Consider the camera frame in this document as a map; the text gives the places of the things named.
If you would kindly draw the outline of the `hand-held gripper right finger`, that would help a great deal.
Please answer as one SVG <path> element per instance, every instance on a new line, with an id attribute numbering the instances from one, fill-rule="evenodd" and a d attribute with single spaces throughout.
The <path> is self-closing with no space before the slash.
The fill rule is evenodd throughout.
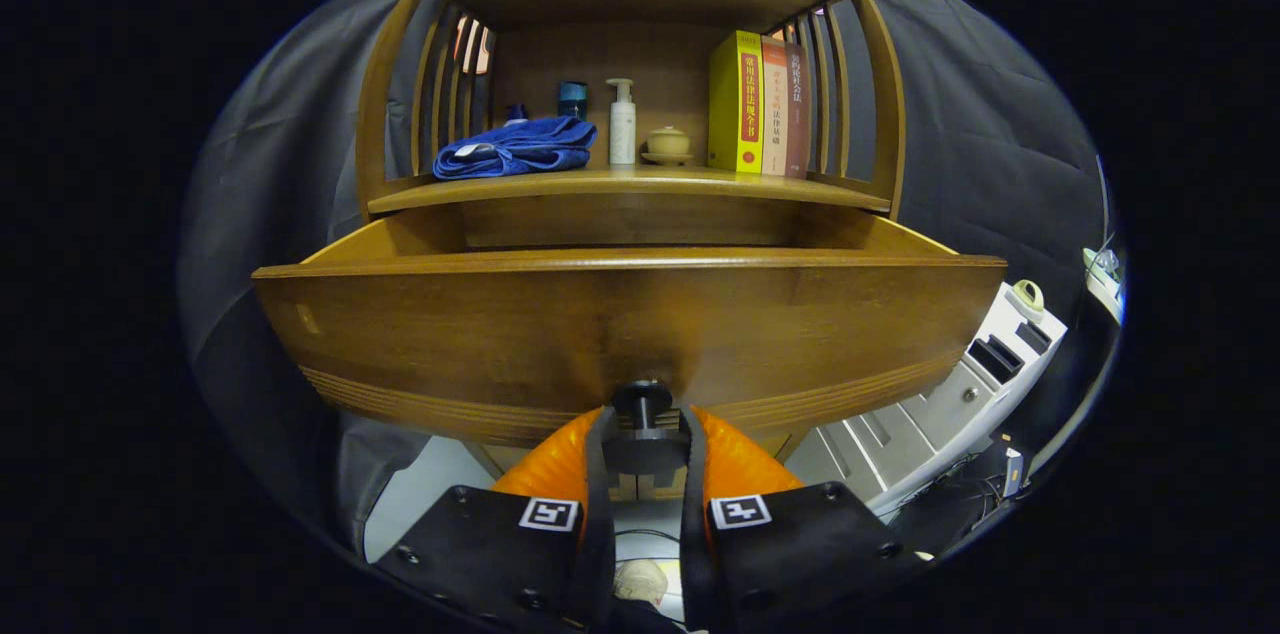
<path id="1" fill-rule="evenodd" d="M 932 565 L 844 483 L 806 485 L 707 410 L 680 415 L 680 573 L 694 631 L 842 631 Z"/>

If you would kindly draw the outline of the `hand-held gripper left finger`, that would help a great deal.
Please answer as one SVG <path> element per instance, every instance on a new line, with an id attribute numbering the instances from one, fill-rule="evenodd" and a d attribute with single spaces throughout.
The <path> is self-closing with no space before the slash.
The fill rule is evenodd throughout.
<path id="1" fill-rule="evenodd" d="M 614 410 L 584 416 L 571 496 L 451 485 L 374 565 L 463 633 L 594 633 L 609 617 L 614 566 L 603 442 Z"/>

